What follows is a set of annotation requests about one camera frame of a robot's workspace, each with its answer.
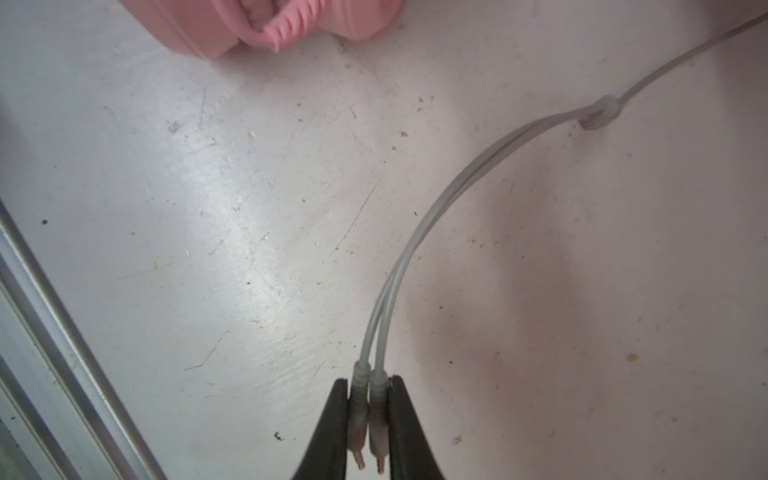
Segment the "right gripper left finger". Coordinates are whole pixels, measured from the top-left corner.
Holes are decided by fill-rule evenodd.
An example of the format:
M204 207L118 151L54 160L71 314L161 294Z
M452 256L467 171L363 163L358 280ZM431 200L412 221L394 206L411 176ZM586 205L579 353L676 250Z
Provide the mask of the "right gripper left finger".
M293 480L344 480L347 473L348 380L334 381Z

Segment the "pink headphones with cable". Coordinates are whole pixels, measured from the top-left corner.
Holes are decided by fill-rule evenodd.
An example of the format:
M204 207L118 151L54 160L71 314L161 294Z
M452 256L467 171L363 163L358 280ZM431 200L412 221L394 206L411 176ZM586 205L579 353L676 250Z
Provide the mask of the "pink headphones with cable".
M169 50L215 59L239 44L280 52L315 32L365 40L389 26L401 0L122 0Z

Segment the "white headphones with grey cable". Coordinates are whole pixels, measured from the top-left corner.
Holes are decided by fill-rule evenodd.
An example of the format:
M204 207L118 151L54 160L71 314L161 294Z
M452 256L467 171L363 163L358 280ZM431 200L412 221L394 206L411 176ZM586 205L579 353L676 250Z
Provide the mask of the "white headphones with grey cable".
M656 80L696 56L766 21L766 14L760 14L705 41L661 65L619 96L604 95L588 106L546 116L517 128L471 160L448 184L424 214L390 270L376 298L361 342L359 357L353 366L348 397L347 448L358 468L365 467L362 449L368 446L376 461L378 473L388 474L390 477L387 385L392 376L385 370L385 361L392 316L401 284L414 254L448 209L503 160L549 130L571 121L577 122L585 131L605 128L621 115L623 108L635 96Z

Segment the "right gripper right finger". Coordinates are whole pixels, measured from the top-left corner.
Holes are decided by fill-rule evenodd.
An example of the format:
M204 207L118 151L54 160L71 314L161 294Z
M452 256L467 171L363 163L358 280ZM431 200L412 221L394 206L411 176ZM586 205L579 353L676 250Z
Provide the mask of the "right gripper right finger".
M392 480L444 480L401 376L387 385L390 478Z

